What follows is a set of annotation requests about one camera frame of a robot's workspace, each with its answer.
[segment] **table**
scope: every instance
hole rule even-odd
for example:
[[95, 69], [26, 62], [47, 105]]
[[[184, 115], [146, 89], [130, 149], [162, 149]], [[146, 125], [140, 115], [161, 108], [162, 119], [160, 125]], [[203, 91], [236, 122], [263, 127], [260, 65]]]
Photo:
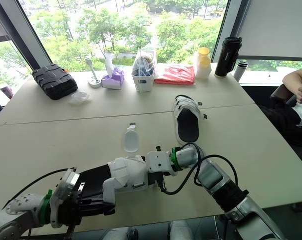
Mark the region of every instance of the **table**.
[[51, 100], [35, 81], [29, 80], [3, 109], [0, 125], [170, 112], [174, 98], [180, 94], [202, 102], [201, 109], [254, 103], [230, 74], [222, 79], [214, 77], [215, 67], [212, 64], [208, 80], [197, 81], [196, 85], [154, 84], [151, 92], [144, 93], [136, 91], [131, 68], [126, 69], [122, 90], [93, 89], [87, 83], [91, 72], [74, 72], [71, 75], [78, 89], [90, 95], [90, 102], [81, 106], [69, 105], [70, 95]]
[[[248, 189], [261, 207], [302, 201], [302, 162], [255, 104], [201, 112], [208, 119], [199, 122], [199, 146], [207, 154], [227, 157], [237, 170], [240, 187]], [[138, 154], [155, 151], [157, 145], [163, 151], [178, 145], [172, 112], [0, 125], [0, 208], [19, 189], [46, 172], [72, 166], [81, 172], [126, 156], [122, 139], [133, 121], [139, 134]], [[228, 165], [219, 159], [216, 162], [233, 176]], [[184, 170], [178, 176], [165, 177], [168, 190], [176, 189], [186, 174]], [[61, 176], [48, 177], [27, 192], [44, 194]], [[191, 180], [177, 195], [168, 196], [151, 188], [121, 193], [116, 204], [116, 214], [85, 217], [75, 231], [222, 213], [213, 198]], [[65, 231], [64, 227], [52, 229], [47, 225], [33, 234]]]

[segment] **red bag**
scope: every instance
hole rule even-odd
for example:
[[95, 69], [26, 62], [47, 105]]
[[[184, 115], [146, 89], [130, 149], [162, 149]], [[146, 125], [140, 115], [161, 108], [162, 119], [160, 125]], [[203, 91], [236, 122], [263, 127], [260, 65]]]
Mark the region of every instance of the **red bag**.
[[154, 81], [157, 84], [192, 85], [195, 82], [193, 66], [158, 64]]

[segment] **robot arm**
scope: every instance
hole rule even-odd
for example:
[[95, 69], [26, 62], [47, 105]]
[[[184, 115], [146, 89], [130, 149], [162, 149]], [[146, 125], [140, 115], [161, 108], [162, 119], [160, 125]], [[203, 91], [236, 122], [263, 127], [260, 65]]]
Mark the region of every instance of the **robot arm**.
[[205, 159], [200, 148], [191, 145], [171, 151], [152, 151], [141, 156], [120, 157], [107, 165], [81, 174], [69, 169], [52, 194], [28, 194], [11, 201], [0, 211], [0, 240], [17, 240], [27, 229], [51, 223], [53, 228], [68, 225], [72, 233], [82, 217], [115, 213], [115, 192], [131, 192], [157, 183], [164, 193], [165, 176], [192, 168], [197, 180], [224, 210], [225, 216], [237, 224], [244, 240], [260, 240], [267, 236], [284, 240], [284, 236], [268, 215], [241, 191], [213, 161]]

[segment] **white bottle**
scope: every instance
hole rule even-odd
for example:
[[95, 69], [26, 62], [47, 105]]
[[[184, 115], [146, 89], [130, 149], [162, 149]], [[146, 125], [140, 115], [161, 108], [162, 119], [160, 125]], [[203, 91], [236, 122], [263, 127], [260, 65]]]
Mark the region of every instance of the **white bottle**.
[[210, 75], [211, 60], [208, 57], [210, 50], [207, 47], [200, 47], [195, 53], [194, 71], [196, 79], [207, 79]]

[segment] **purple tissue box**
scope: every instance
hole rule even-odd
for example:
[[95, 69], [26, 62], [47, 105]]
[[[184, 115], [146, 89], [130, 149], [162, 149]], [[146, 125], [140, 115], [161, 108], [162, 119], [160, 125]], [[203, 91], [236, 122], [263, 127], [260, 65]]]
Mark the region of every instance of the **purple tissue box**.
[[105, 75], [102, 78], [102, 87], [108, 89], [121, 89], [124, 81], [124, 71], [115, 67], [112, 73], [112, 78], [108, 75]]

